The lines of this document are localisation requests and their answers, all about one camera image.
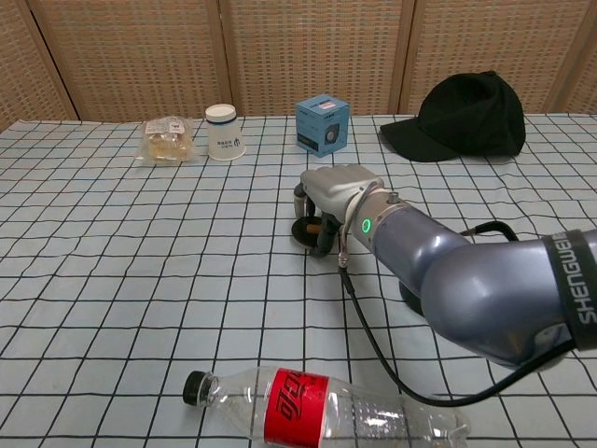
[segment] red label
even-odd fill
[[[278,370],[265,413],[265,442],[318,448],[328,381],[326,376]]]

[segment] green indicator light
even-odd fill
[[[363,219],[361,229],[363,230],[363,233],[369,233],[369,231],[371,230],[371,220],[368,217]]]

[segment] wicker wall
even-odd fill
[[[417,113],[445,77],[487,69],[527,113],[597,113],[595,22],[596,0],[2,0],[0,130],[220,102],[292,114],[322,92],[354,115]]]
[[[22,0],[0,2],[0,132],[18,119],[75,119]]]
[[[229,101],[214,0],[30,0],[82,119],[202,117]]]

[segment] grid tablecloth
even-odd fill
[[[378,136],[401,117],[353,117],[323,159],[293,117],[243,120],[246,154],[176,167],[133,156],[138,123],[23,122],[0,134],[0,446],[245,447],[221,414],[180,398],[191,370],[324,373],[382,393],[382,371],[336,257],[290,236],[292,190],[320,165],[360,163],[456,231],[489,219],[521,239],[597,218],[597,117],[528,116],[514,160],[413,163]],[[498,236],[477,237],[478,242]],[[459,397],[507,374],[436,335],[359,244],[350,270],[405,382]],[[597,353],[574,352],[464,409],[474,448],[597,446]]]

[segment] white paper cup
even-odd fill
[[[233,105],[211,105],[205,111],[208,154],[216,161],[233,161],[246,151]]]

